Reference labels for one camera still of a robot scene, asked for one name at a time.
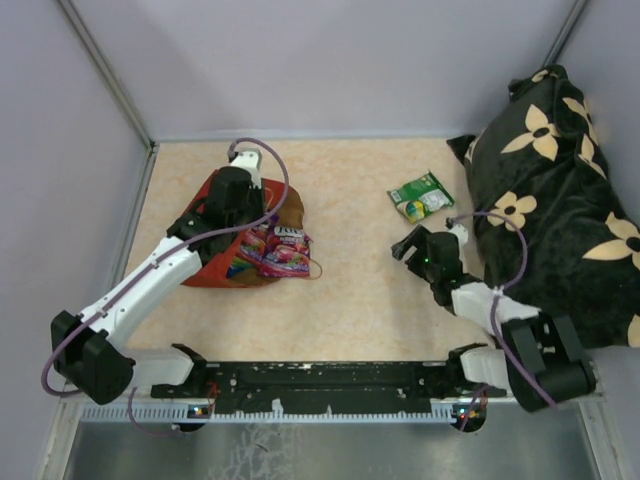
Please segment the green snack packet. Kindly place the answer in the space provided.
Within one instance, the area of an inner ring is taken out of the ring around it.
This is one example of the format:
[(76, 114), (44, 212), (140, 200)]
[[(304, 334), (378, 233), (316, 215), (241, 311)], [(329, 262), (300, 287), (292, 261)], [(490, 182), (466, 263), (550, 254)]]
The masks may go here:
[(416, 224), (435, 212), (455, 205), (452, 195), (431, 172), (387, 191), (396, 210), (410, 223)]

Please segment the purple berries candy packet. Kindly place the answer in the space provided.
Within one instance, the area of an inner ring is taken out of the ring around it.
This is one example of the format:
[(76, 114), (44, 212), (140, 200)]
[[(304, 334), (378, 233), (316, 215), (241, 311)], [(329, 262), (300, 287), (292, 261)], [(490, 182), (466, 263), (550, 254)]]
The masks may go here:
[(267, 235), (259, 275), (267, 278), (309, 278), (310, 237), (301, 229), (273, 226)]

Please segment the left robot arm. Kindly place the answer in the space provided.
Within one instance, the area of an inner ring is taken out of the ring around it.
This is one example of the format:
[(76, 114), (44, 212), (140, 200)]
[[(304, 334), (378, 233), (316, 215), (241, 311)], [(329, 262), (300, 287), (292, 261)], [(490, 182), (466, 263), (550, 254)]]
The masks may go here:
[(217, 170), (206, 195), (168, 229), (152, 254), (102, 299), (51, 323), (57, 373), (98, 405), (133, 387), (177, 386), (194, 361), (178, 347), (128, 350), (144, 319), (183, 281), (222, 257), (240, 226), (264, 215), (257, 164), (236, 159)]

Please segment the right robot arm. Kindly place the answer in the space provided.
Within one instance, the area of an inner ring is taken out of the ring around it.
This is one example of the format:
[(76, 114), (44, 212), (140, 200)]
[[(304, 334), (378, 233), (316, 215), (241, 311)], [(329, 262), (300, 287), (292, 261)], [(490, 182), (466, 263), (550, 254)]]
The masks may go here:
[(460, 354), (463, 378), (506, 391), (530, 413), (594, 393), (596, 375), (570, 318), (515, 301), (466, 272), (467, 240), (461, 225), (441, 232), (419, 225), (391, 247), (394, 259), (429, 284), (439, 306), (495, 339), (495, 347)]

